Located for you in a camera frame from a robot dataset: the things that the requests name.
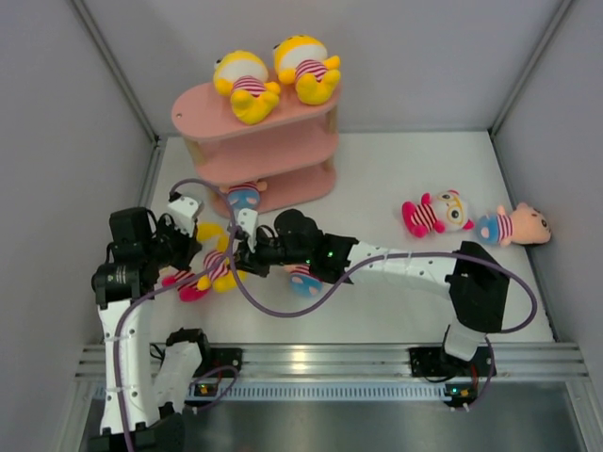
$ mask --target stuffed animal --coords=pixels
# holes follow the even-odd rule
[[[222,233],[214,250],[208,252],[204,257],[204,268],[209,268],[218,261],[228,247],[228,235]],[[210,287],[216,292],[228,292],[236,288],[235,276],[230,268],[228,259],[224,259],[214,270],[203,276],[197,283],[197,289],[201,292]],[[238,277],[244,281],[247,273],[237,270]]]
[[[339,56],[307,35],[295,35],[274,46],[274,70],[283,85],[295,85],[304,104],[322,105],[331,99],[341,79]]]
[[[268,68],[251,52],[236,50],[216,61],[214,87],[229,97],[235,116],[248,125],[262,121],[279,104],[281,87],[268,81]]]
[[[289,274],[289,282],[293,292],[301,297],[314,297],[322,290],[322,281],[310,274],[307,265],[284,266]]]
[[[435,197],[425,193],[420,204],[407,201],[402,205],[402,219],[410,233],[421,238],[431,231],[441,234],[472,229],[468,210],[456,190],[443,191]]]
[[[207,242],[213,238],[218,239],[216,247],[208,252],[203,259],[203,268],[210,267],[217,259],[221,257],[223,252],[228,247],[228,235],[226,232],[216,223],[201,223],[197,228],[197,241],[207,246]],[[188,271],[176,271],[161,281],[161,284],[165,287],[166,285],[172,285],[178,281],[182,281],[184,278],[193,276],[196,273],[201,272],[199,265],[193,261],[193,268]],[[247,273],[238,271],[239,278],[244,280]],[[228,266],[228,262],[222,261],[218,268],[211,271],[209,275],[205,275],[197,282],[191,282],[189,284],[180,286],[178,288],[178,296],[183,302],[192,302],[203,298],[207,295],[210,289],[214,289],[216,292],[222,293],[236,287],[235,277],[233,272]]]
[[[236,186],[223,186],[220,188],[225,193],[228,202],[233,206],[235,214],[241,209],[257,209],[260,203],[260,192],[266,191],[266,181],[251,181]]]
[[[190,270],[177,271],[175,274],[163,278],[163,280],[161,280],[161,285],[165,287],[166,285],[176,284],[179,281],[182,281],[186,278],[190,278],[191,276],[194,276],[194,273]],[[199,290],[197,288],[196,281],[180,285],[177,290],[178,297],[184,303],[191,303],[193,301],[197,301],[198,299],[202,299],[209,292],[209,289]]]
[[[480,241],[488,245],[506,247],[511,243],[519,245],[542,244],[550,240],[550,225],[538,210],[525,202],[507,215],[500,205],[496,215],[484,215],[478,219],[476,231]]]

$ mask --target white floor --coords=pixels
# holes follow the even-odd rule
[[[459,190],[471,203],[474,216],[510,208],[509,196],[485,132],[343,134],[335,157],[335,190],[322,200],[298,206],[318,227],[333,234],[353,235],[402,250],[456,250],[473,233],[411,237],[403,228],[399,209],[404,201],[418,202],[426,192]],[[158,175],[152,209],[165,211],[171,186],[196,176],[182,139],[168,140]],[[197,186],[183,191],[205,197]],[[261,216],[271,225],[278,212]],[[220,221],[210,207],[202,220]],[[498,262],[517,273],[536,290],[525,251],[519,246],[489,248]],[[280,311],[297,311],[312,301],[289,290],[284,272],[275,268],[266,279],[251,276],[246,285],[263,304]],[[295,319],[279,319],[257,311],[238,291],[211,294],[185,304],[173,292],[154,301],[152,340],[163,342],[170,332],[201,327],[213,343],[415,343],[438,342],[453,317],[449,300],[389,285],[345,285],[321,308]],[[521,322],[530,301],[512,282],[503,328]],[[552,334],[539,306],[535,320],[514,334],[492,335],[497,342],[548,342]]]

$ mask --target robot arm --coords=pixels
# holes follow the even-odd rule
[[[252,274],[265,277],[270,266],[307,264],[317,278],[336,283],[358,267],[345,283],[394,283],[450,299],[456,318],[448,327],[444,351],[459,360],[469,362],[486,333],[502,329],[509,278],[485,266],[447,257],[415,257],[354,237],[325,234],[295,209],[274,220],[274,236],[266,233],[269,228],[257,227],[257,214],[248,209],[239,212],[237,225],[235,265]],[[474,242],[463,242],[457,253],[496,264]],[[373,262],[363,265],[367,259]]]
[[[153,383],[149,355],[152,303],[138,305],[126,318],[119,336],[116,329],[132,302],[154,290],[161,268],[189,269],[190,261],[201,250],[196,232],[202,209],[200,202],[177,194],[159,220],[143,207],[116,212],[109,219],[113,242],[107,247],[106,261],[92,277],[106,342],[106,404],[100,436],[90,441],[90,450],[126,450],[121,395],[128,434],[137,450],[182,450],[184,425],[180,412],[190,381],[209,353],[203,331],[180,330],[170,335]],[[154,232],[149,217],[154,220]],[[115,380],[116,341],[120,387]]]

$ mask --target striped shirt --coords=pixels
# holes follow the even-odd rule
[[[326,72],[327,67],[320,61],[316,61],[315,59],[305,59],[298,64],[297,68],[295,68],[295,83],[298,82],[302,75],[307,73],[312,73],[319,82],[322,80],[322,77]]]
[[[255,182],[245,182],[243,184],[238,184],[236,186],[229,186],[228,187],[228,194],[232,194],[232,193],[236,193],[238,191],[241,190],[251,190],[251,191],[256,191],[257,193],[259,193],[259,190],[257,189],[257,183]]]
[[[290,266],[289,275],[291,276],[306,276],[310,278],[314,278],[319,281],[319,279],[310,273],[310,266],[306,264],[296,264],[294,266]]]
[[[212,250],[204,257],[204,268],[210,268],[213,266],[216,261],[218,261],[222,256],[222,253],[217,250]],[[224,261],[221,262],[214,270],[210,271],[207,276],[209,277],[209,281],[213,282],[217,278],[222,276],[226,276],[230,268],[226,265]]]
[[[185,271],[185,270],[181,270],[178,271],[175,275],[173,275],[173,281],[175,283],[185,280],[186,278],[190,278],[191,276],[194,276],[195,274],[191,271]],[[193,287],[196,288],[197,287],[197,281],[193,281],[193,282],[189,282],[188,284],[184,284],[178,287],[178,292],[180,292],[182,289],[186,288],[186,287]]]
[[[266,87],[262,82],[260,82],[257,78],[252,77],[251,75],[245,75],[239,78],[234,84],[231,93],[244,89],[248,91],[253,97],[259,97],[261,93],[266,91]]]
[[[415,212],[411,215],[411,221],[414,225],[422,224],[428,231],[431,231],[437,221],[437,216],[429,204],[417,204]]]
[[[513,235],[513,222],[507,215],[497,215],[498,241]]]

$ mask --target pink shelf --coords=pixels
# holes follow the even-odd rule
[[[323,116],[207,143],[205,162],[196,170],[213,184],[232,186],[322,163],[334,155],[339,141],[326,122]]]
[[[246,125],[233,114],[227,98],[220,97],[211,83],[184,92],[171,109],[171,120],[183,137],[205,143],[237,137],[278,125],[302,121],[326,114],[339,102],[341,87],[324,105],[302,104],[292,87],[282,87],[281,102],[256,125]]]
[[[261,193],[259,213],[281,209],[289,205],[316,200],[327,195],[335,186],[335,170],[314,165],[304,169],[278,174],[266,179],[268,189]],[[228,218],[226,206],[220,199],[213,200],[216,212]]]

